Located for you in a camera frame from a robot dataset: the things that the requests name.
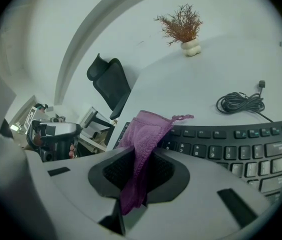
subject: dried plant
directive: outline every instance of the dried plant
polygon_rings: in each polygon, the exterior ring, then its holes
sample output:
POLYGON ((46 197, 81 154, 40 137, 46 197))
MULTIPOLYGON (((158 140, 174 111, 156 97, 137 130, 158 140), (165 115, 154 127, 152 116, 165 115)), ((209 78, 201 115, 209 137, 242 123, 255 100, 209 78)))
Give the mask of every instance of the dried plant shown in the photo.
POLYGON ((161 22, 164 37, 173 39, 167 43, 169 46, 177 42, 189 42, 198 36, 203 22, 200 21, 198 12, 192 12, 192 5, 181 5, 177 11, 174 11, 174 15, 168 14, 168 16, 171 19, 161 15, 154 20, 161 22))

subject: black cable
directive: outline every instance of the black cable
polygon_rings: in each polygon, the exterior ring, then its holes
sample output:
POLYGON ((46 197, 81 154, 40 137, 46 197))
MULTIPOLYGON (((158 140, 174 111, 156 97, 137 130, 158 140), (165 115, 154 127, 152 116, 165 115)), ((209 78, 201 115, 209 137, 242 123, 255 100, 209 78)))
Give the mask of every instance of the black cable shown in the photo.
POLYGON ((266 120, 273 122, 265 115, 261 114, 265 110, 265 104, 263 98, 261 98, 262 89, 260 93, 255 93, 251 96, 247 96, 242 92, 232 92, 219 98, 215 104, 216 109, 223 114, 234 114, 241 111, 249 111, 259 114, 266 120))

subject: desk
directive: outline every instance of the desk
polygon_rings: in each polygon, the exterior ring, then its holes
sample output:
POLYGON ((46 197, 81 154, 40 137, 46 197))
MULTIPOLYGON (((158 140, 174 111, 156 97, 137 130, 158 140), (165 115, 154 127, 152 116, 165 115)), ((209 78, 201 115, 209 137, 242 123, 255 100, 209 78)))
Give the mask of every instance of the desk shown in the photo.
POLYGON ((138 77, 107 146, 112 150, 126 122, 140 110, 171 118, 192 114, 178 125, 228 126, 266 123, 262 116, 240 112, 225 115, 215 104, 228 93, 248 96, 258 92, 260 80, 263 114, 282 121, 282 47, 253 39, 218 37, 201 43, 202 52, 185 57, 180 51, 145 68, 138 77))

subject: ergonomic keyboard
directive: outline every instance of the ergonomic keyboard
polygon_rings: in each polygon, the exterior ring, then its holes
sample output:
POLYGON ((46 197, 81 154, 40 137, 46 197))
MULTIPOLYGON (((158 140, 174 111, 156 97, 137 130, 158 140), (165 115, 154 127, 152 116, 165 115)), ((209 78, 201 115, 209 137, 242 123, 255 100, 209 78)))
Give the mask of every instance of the ergonomic keyboard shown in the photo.
MULTIPOLYGON (((114 145, 118 146, 127 122, 114 145)), ((175 125, 157 145, 216 162, 259 190, 271 203, 282 187, 282 121, 231 126, 175 125)))

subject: purple towel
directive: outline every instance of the purple towel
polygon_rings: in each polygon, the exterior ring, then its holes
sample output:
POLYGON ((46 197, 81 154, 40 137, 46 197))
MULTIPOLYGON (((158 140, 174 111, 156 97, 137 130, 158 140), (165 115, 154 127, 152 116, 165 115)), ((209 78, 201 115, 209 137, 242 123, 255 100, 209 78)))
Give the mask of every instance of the purple towel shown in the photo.
POLYGON ((118 148, 134 146, 135 160, 133 177, 128 180, 120 194, 121 211, 128 214, 133 207, 139 208, 146 197, 147 165, 152 150, 175 121, 194 118, 193 115, 178 115, 172 119, 141 110, 126 129, 118 148))

